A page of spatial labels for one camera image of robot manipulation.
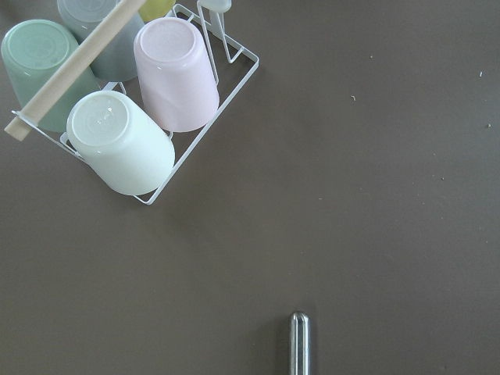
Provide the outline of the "steel muddler black tip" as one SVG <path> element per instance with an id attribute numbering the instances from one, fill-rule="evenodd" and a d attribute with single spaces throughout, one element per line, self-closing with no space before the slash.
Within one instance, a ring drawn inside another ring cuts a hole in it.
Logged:
<path id="1" fill-rule="evenodd" d="M 289 318 L 289 374 L 313 374 L 313 321 L 303 311 L 295 311 Z"/>

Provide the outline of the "pink cup on rack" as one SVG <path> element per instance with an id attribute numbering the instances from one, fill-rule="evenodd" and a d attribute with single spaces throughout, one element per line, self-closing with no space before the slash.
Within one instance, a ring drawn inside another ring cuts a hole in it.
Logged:
<path id="1" fill-rule="evenodd" d="M 164 17 L 145 24 L 134 40 L 146 113 L 163 129 L 183 133 L 204 127 L 220 96 L 200 31 L 190 22 Z"/>

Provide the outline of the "white cup on rack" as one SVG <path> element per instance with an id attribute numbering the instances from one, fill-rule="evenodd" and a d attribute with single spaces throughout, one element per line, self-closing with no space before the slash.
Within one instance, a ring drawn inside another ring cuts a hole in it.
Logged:
<path id="1" fill-rule="evenodd" d="M 68 116 L 66 132 L 85 162 L 122 195 L 159 188 L 175 163 L 169 136 L 117 91 L 96 91 L 79 100 Z"/>

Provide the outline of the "yellow cup on rack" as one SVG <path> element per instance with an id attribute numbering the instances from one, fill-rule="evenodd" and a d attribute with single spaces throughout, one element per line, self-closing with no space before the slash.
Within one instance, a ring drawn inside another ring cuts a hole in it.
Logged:
<path id="1" fill-rule="evenodd" d="M 164 17 L 175 4 L 175 0 L 147 0 L 138 12 L 142 20 L 147 23 Z"/>

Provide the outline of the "green cup on rack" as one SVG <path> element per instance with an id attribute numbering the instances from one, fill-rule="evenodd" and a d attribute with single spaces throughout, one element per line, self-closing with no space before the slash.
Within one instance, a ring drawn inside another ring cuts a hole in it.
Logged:
<path id="1" fill-rule="evenodd" d="M 78 47 L 76 38 L 64 26 L 50 20 L 26 20 L 12 27 L 2 40 L 1 54 L 19 103 L 26 105 Z M 74 105 L 99 89 L 98 79 L 87 68 L 38 126 L 64 132 Z"/>

